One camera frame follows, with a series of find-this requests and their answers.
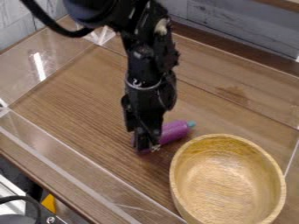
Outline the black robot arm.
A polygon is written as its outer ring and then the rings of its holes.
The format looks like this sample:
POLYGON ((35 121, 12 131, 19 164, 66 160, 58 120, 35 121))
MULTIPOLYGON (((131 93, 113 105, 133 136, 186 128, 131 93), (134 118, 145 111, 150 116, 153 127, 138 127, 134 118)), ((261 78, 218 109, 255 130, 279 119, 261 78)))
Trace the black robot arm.
POLYGON ((173 20, 157 0, 63 0, 71 18, 83 27, 110 27, 122 38, 127 56, 126 94, 122 98, 126 129, 134 147, 157 151, 165 113, 177 103, 181 53, 175 48, 173 20))

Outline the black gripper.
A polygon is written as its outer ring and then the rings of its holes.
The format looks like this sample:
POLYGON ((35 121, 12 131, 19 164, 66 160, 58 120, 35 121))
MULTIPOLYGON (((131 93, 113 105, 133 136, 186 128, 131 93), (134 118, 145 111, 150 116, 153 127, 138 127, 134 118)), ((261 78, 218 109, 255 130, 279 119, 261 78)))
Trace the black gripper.
POLYGON ((165 113, 174 108, 177 98, 175 76, 163 76, 150 87, 145 87, 138 79, 126 77, 122 107, 126 130, 135 131, 134 147, 138 153, 161 150, 165 113))

